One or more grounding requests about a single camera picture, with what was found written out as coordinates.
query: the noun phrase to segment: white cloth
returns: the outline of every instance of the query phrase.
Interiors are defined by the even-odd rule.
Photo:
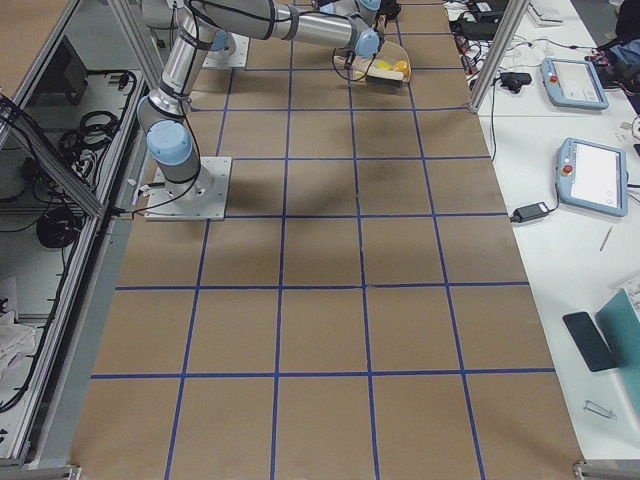
[[[36,350],[36,329],[27,325],[0,325],[0,378],[10,364]]]

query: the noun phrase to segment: brown cardboard surface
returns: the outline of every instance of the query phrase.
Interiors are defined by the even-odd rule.
[[[253,41],[247,71],[201,75],[198,105],[216,111],[191,118],[208,154],[234,157],[228,216],[135,219],[96,371],[110,375],[74,450],[92,480],[115,470],[91,441],[132,449],[146,432],[165,442],[167,425],[136,478],[573,478],[513,230],[446,17],[427,3],[390,26],[416,67],[435,67],[401,91],[341,82],[330,49],[279,40]],[[158,378],[173,408],[152,398]],[[116,412],[114,392],[136,382]],[[115,439],[101,410],[132,428]]]
[[[0,11],[0,90],[13,97],[70,0],[3,0]]]

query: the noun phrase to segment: robotic arm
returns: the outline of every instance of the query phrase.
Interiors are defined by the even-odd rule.
[[[381,0],[322,0],[319,11],[304,11],[273,0],[185,0],[179,33],[157,88],[142,99],[138,119],[151,155],[177,204],[201,203],[213,178],[201,168],[189,131],[182,125],[188,99],[207,53],[226,42],[227,32],[271,37],[342,49],[351,57],[374,56],[383,39],[374,30]]]

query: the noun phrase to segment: table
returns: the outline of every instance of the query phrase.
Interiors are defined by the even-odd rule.
[[[553,3],[564,16],[562,27],[539,28],[526,17],[518,35],[527,40],[547,37],[567,45],[593,45],[569,0]],[[514,65],[539,63],[551,53],[544,52],[545,43],[533,49],[520,47],[521,58],[505,58],[503,66],[512,70]],[[586,52],[551,48],[558,58],[581,59]],[[567,137],[622,148],[627,152],[629,181],[640,181],[640,158],[633,149],[638,141],[621,127],[636,114],[622,92],[607,93],[610,106],[604,111],[559,108],[548,100],[537,67],[514,70],[531,73],[533,83],[518,95],[500,87],[496,91],[495,169],[508,211],[539,201],[555,206],[556,155]],[[491,102],[490,92],[479,113],[488,145],[492,144]],[[615,369],[590,372],[562,322],[567,313],[594,314],[613,296],[616,285],[640,273],[640,262],[635,260],[640,205],[630,200],[629,214],[622,219],[561,205],[549,217],[514,226],[514,232],[585,458],[640,458],[640,421],[619,373]],[[615,418],[585,411],[586,400],[612,410]]]

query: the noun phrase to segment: electronic device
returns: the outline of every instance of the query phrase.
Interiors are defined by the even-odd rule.
[[[497,23],[470,22],[464,18],[457,23],[456,27],[454,27],[456,33],[460,33],[467,40],[493,40],[498,31]]]
[[[563,316],[562,320],[589,370],[600,372],[616,367],[609,347],[587,312],[570,313]]]
[[[540,27],[557,27],[564,23],[560,12],[550,0],[531,0],[527,7],[529,16]]]
[[[629,400],[640,413],[640,278],[622,285],[596,313],[596,323],[620,369]]]
[[[500,74],[500,85],[513,93],[520,93],[524,85],[531,85],[528,73],[503,72]]]
[[[607,97],[591,62],[545,58],[540,66],[551,103],[559,107],[604,110]]]
[[[509,0],[468,0],[467,8],[478,23],[498,23],[502,19]]]
[[[567,138],[558,154],[556,190],[561,202],[624,217],[627,162],[623,150]]]

